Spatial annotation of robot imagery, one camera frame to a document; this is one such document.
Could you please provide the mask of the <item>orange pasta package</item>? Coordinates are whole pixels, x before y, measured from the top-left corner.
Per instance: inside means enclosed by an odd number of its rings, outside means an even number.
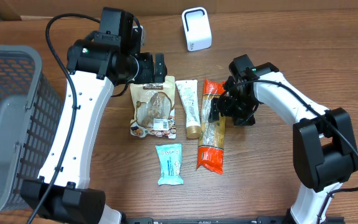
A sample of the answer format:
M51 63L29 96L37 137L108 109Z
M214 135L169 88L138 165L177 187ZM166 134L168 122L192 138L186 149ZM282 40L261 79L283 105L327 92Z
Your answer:
M218 121L209 122L211 103L213 99L218 99L224 92L223 83L204 81L203 97L201 103L201 136L198 141L197 165L223 174L224 160L224 134L226 118L218 117Z

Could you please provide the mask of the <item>light blue snack packet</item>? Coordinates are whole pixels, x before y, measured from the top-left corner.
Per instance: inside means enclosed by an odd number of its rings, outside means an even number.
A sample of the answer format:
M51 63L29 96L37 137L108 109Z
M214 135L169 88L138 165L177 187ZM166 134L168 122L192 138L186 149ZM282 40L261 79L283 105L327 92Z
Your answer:
M182 160L181 144L165 144L156 146L160 161L159 185L183 185L184 180L180 175Z

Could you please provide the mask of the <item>white tube with gold cap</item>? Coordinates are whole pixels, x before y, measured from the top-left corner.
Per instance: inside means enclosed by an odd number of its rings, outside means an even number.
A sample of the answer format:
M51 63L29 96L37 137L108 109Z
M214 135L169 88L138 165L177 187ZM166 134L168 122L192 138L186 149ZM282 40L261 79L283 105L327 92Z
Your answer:
M201 136L198 81L177 80L175 84L186 114L186 137L188 139L198 139Z

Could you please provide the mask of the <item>brown snack pouch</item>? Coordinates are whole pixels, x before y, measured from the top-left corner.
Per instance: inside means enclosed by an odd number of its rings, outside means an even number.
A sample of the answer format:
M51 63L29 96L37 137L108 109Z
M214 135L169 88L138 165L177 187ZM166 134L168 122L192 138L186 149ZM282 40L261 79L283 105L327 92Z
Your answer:
M134 105L130 133L175 139L175 77L167 76L163 83L131 84L130 91Z

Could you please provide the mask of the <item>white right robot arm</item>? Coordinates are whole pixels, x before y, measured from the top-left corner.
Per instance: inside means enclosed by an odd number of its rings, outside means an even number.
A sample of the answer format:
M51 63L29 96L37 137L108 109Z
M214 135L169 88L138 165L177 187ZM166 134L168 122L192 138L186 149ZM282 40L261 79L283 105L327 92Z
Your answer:
M236 126L255 124L254 114L265 104L292 127L293 166L301 185L295 203L274 223L344 223L326 216L343 183L358 171L358 151L349 114L331 110L302 94L272 63L255 66L248 55L229 65L231 76L212 100L210 123L231 117Z

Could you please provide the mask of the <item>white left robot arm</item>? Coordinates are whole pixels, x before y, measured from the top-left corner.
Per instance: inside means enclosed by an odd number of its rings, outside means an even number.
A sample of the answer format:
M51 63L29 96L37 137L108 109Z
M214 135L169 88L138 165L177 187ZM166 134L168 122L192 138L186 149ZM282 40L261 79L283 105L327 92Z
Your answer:
M118 85L163 83L162 54L142 53L145 32L135 15L105 7L99 29L77 40L60 68L67 78L62 114L52 147L34 180L20 195L33 217L61 223L124 223L89 187L91 158L103 111Z

